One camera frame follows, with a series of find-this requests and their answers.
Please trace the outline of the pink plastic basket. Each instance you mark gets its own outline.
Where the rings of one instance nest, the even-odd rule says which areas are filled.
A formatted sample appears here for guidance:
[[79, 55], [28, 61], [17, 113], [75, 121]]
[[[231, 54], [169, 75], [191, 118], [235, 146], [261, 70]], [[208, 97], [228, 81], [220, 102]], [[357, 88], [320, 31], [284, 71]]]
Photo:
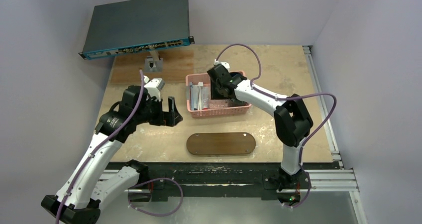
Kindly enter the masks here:
[[[209, 118], [224, 115], [245, 114], [251, 108], [249, 103], [236, 103], [229, 98], [224, 98], [218, 94], [211, 86], [211, 80], [207, 73], [189, 74], [185, 78], [187, 91], [187, 110], [193, 118]], [[191, 95], [192, 87], [196, 87], [198, 83], [203, 83], [203, 88], [208, 92], [208, 98], [205, 99], [205, 108], [198, 109], [197, 98]]]

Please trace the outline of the oval wooden tray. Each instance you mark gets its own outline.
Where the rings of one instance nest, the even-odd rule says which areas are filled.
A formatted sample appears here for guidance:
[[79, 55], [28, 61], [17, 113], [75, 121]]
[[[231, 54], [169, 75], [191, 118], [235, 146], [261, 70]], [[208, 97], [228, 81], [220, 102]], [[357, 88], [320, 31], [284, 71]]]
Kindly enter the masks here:
[[196, 156], [246, 155], [255, 147], [255, 138], [247, 132], [194, 133], [186, 142], [187, 150]]

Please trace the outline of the dark blue mug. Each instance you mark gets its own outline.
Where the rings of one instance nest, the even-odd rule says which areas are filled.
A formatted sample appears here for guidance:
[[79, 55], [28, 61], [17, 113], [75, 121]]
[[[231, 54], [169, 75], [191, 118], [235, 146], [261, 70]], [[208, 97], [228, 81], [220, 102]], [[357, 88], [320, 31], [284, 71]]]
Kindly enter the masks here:
[[239, 84], [240, 82], [247, 80], [245, 76], [241, 72], [230, 72], [231, 75], [231, 82], [234, 84]]

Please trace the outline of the clear glass toothbrush holder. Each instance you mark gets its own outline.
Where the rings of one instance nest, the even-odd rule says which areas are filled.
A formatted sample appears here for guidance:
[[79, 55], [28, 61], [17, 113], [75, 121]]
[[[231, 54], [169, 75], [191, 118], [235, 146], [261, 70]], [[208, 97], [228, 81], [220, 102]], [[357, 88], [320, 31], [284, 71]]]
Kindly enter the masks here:
[[231, 100], [213, 100], [209, 101], [210, 110], [224, 110], [229, 108], [231, 105]]

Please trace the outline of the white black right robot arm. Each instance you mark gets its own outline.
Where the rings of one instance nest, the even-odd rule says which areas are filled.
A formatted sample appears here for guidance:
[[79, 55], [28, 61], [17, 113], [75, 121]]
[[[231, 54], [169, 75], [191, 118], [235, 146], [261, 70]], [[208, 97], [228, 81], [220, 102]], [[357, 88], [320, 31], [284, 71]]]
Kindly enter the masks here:
[[271, 92], [252, 82], [239, 72], [229, 72], [221, 63], [207, 71], [211, 86], [219, 98], [249, 103], [269, 114], [275, 123], [278, 139], [283, 144], [280, 183], [287, 188], [299, 181], [301, 146], [309, 137], [314, 122], [299, 95], [290, 97]]

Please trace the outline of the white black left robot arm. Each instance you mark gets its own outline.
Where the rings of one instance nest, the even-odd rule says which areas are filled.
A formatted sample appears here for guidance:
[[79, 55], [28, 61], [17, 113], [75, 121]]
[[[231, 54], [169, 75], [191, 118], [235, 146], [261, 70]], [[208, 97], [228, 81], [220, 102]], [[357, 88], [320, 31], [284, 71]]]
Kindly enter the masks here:
[[148, 166], [136, 160], [126, 162], [114, 176], [100, 181], [111, 158], [138, 125], [173, 127], [182, 121], [174, 97], [168, 98], [167, 111], [163, 111], [162, 102], [159, 88], [133, 85], [100, 117], [92, 141], [69, 180], [41, 202], [56, 223], [94, 224], [105, 207], [124, 190], [153, 189], [154, 183], [165, 181], [152, 179]]

